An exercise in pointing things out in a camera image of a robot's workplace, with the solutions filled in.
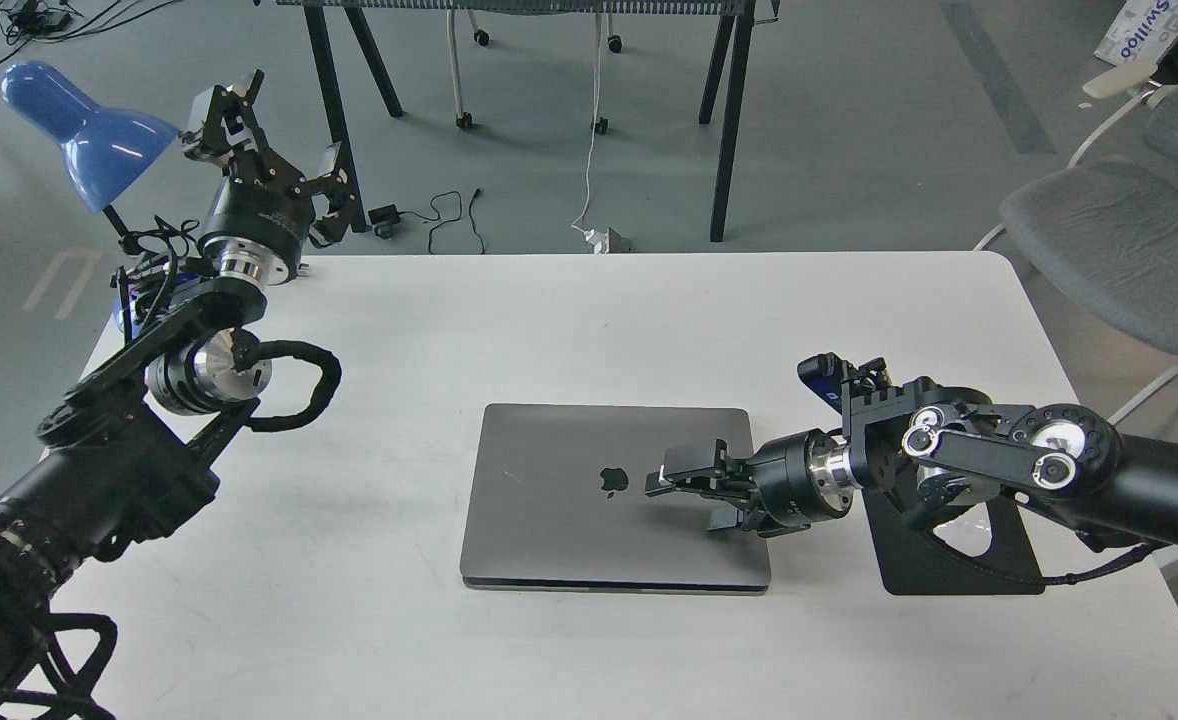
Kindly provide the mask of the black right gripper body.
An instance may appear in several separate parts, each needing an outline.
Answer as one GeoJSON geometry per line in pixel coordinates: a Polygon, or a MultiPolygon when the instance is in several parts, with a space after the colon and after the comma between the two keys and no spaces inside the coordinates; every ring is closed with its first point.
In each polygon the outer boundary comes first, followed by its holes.
{"type": "Polygon", "coordinates": [[[798,531],[845,518],[855,495],[849,447],[813,429],[772,440],[746,460],[767,516],[757,531],[798,531]]]}

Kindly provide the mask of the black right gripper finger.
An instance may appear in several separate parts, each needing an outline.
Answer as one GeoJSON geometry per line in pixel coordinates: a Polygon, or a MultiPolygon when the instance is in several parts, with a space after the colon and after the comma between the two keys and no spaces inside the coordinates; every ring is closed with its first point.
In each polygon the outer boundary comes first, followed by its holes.
{"type": "Polygon", "coordinates": [[[780,534],[780,523],[772,518],[766,506],[757,498],[736,502],[724,500],[709,514],[704,530],[709,533],[743,530],[757,534],[759,537],[770,539],[780,534]]]}
{"type": "Polygon", "coordinates": [[[703,498],[750,498],[755,491],[743,460],[729,455],[723,440],[667,448],[659,471],[647,475],[646,496],[694,493],[703,498]]]}

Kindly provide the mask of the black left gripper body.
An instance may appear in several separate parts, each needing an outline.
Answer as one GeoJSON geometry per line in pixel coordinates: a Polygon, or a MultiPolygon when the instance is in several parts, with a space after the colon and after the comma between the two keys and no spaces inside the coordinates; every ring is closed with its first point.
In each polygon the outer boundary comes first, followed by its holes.
{"type": "Polygon", "coordinates": [[[313,202],[225,177],[201,224],[201,255],[219,277],[284,284],[297,278],[313,222],[313,202]]]}

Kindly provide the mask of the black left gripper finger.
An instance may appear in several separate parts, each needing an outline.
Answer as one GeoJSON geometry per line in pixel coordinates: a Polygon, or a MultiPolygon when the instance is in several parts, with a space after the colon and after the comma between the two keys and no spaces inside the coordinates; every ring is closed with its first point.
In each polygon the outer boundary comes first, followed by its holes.
{"type": "Polygon", "coordinates": [[[348,170],[345,143],[330,143],[320,159],[319,174],[315,178],[298,178],[289,196],[304,202],[307,224],[307,240],[313,246],[332,246],[343,242],[356,220],[362,219],[359,187],[348,170]],[[327,213],[315,217],[315,197],[327,202],[327,213]]]}
{"type": "Polygon", "coordinates": [[[181,152],[193,161],[221,169],[234,183],[283,186],[289,181],[287,160],[269,147],[254,117],[263,70],[229,86],[216,86],[196,95],[188,127],[181,131],[181,152]]]}

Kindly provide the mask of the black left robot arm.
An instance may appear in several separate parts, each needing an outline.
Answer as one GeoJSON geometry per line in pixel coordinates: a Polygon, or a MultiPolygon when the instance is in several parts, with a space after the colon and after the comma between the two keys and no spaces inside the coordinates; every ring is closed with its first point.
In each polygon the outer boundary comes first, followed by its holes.
{"type": "Polygon", "coordinates": [[[0,495],[0,707],[108,716],[92,692],[117,626],[51,612],[51,597],[82,561],[172,536],[209,506],[219,485],[211,465],[238,430],[305,427],[339,387],[332,352],[249,332],[265,288],[298,275],[305,243],[342,242],[362,210],[342,143],[325,150],[315,178],[270,148],[254,117],[263,79],[254,70],[201,92],[178,131],[105,108],[45,61],[1,77],[9,108],[58,143],[82,204],[110,218],[138,265],[115,279],[121,350],[41,421],[48,454],[0,495]],[[153,236],[167,247],[147,252],[112,202],[174,140],[187,158],[218,165],[221,181],[199,238],[190,224],[159,222],[153,236]]]}

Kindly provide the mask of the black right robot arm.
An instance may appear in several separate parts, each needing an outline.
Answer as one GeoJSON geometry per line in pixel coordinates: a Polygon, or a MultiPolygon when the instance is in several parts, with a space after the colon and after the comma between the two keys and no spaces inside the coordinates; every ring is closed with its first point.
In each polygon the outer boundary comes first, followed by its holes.
{"type": "Polygon", "coordinates": [[[770,539],[845,518],[863,496],[891,594],[1038,594],[1178,546],[1178,445],[1124,436],[1076,404],[993,404],[881,357],[800,361],[836,430],[772,440],[735,460],[722,440],[668,448],[646,493],[720,503],[712,530],[770,539]]]}

